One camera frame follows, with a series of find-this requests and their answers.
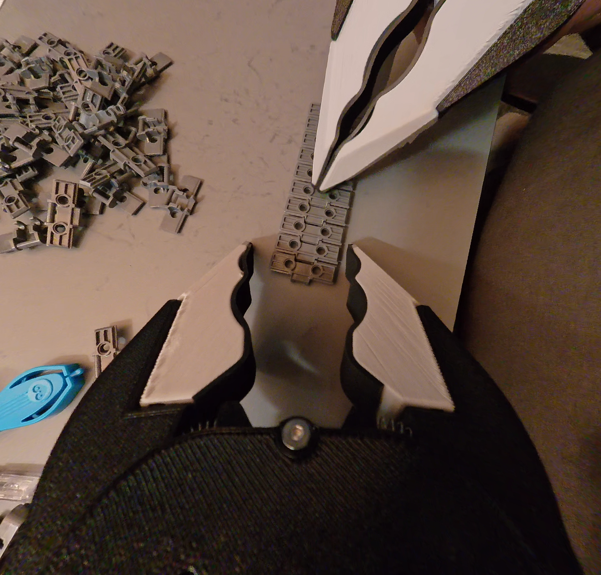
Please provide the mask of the single grey track link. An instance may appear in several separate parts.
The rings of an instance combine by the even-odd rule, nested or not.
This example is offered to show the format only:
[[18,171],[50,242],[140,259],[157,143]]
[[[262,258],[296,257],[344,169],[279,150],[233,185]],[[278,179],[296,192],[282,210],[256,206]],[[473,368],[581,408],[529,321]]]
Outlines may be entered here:
[[125,347],[127,340],[116,324],[94,330],[94,378],[98,378]]

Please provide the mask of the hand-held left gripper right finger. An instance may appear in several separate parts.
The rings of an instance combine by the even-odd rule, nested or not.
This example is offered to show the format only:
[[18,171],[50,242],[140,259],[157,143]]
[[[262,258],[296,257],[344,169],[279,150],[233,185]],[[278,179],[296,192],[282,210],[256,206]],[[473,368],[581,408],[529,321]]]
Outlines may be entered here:
[[353,318],[341,383],[368,419],[406,407],[451,413],[455,406],[418,314],[417,301],[357,246],[347,250],[347,308]]

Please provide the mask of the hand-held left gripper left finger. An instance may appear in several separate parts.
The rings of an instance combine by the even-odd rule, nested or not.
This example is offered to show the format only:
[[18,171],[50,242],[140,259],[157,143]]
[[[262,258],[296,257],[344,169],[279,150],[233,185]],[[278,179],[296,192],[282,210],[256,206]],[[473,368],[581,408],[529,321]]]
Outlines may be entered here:
[[251,256],[252,244],[240,244],[179,297],[141,407],[191,403],[243,358],[248,326],[235,293],[249,276]]

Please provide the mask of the clear plastic brick piece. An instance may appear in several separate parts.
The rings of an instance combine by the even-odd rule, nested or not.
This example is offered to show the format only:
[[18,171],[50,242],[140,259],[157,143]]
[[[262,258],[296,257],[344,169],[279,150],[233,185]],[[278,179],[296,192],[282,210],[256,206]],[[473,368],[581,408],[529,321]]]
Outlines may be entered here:
[[23,504],[31,502],[43,466],[13,464],[1,466],[1,500]]

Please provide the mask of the person's black shoe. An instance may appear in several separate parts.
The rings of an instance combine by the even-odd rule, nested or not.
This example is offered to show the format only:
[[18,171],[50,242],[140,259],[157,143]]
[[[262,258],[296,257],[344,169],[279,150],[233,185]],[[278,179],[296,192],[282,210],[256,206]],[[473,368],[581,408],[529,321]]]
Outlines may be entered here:
[[536,102],[513,95],[506,90],[504,90],[501,95],[501,101],[507,106],[508,111],[513,112],[524,112],[531,114],[537,108]]

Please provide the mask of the person's grey clothing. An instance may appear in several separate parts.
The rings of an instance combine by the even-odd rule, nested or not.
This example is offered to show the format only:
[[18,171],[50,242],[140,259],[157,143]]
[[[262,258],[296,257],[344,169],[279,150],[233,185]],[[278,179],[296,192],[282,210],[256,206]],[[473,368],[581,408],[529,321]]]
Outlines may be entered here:
[[459,331],[537,448],[600,574],[600,51],[544,54],[533,115],[497,123]]

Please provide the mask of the pile of grey track links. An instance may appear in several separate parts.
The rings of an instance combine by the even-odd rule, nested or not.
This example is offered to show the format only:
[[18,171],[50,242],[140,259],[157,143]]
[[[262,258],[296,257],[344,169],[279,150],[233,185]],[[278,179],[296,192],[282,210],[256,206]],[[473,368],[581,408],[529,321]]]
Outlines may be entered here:
[[89,217],[161,210],[177,234],[202,181],[174,181],[167,112],[143,91],[172,64],[109,43],[88,54],[49,32],[1,40],[1,253],[72,248]]

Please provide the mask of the blue plastic separator tool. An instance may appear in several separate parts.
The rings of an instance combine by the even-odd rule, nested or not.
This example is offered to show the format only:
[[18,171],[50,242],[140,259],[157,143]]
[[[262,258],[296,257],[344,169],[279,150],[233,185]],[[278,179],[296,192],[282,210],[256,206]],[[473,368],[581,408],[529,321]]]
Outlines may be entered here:
[[1,431],[34,424],[59,413],[82,389],[85,370],[77,363],[35,367],[1,391]]

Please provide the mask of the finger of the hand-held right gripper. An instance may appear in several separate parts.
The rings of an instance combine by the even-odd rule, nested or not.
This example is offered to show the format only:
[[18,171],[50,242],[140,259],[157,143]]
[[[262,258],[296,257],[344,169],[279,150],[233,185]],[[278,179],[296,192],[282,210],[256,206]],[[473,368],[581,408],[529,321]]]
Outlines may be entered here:
[[329,175],[343,143],[365,124],[377,95],[408,69],[422,42],[433,0],[336,0],[312,183]]
[[434,0],[422,42],[408,69],[380,92],[365,124],[340,147],[329,175],[352,179],[438,119],[434,105],[496,33],[531,0]]

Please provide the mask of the assembled grey track strip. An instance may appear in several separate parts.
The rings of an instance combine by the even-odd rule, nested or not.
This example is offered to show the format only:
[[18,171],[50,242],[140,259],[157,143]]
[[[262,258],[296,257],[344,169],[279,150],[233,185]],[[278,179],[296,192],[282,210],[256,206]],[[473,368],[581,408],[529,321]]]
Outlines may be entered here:
[[313,103],[270,261],[271,270],[304,284],[335,283],[355,191],[352,182],[325,192],[312,183],[319,114]]

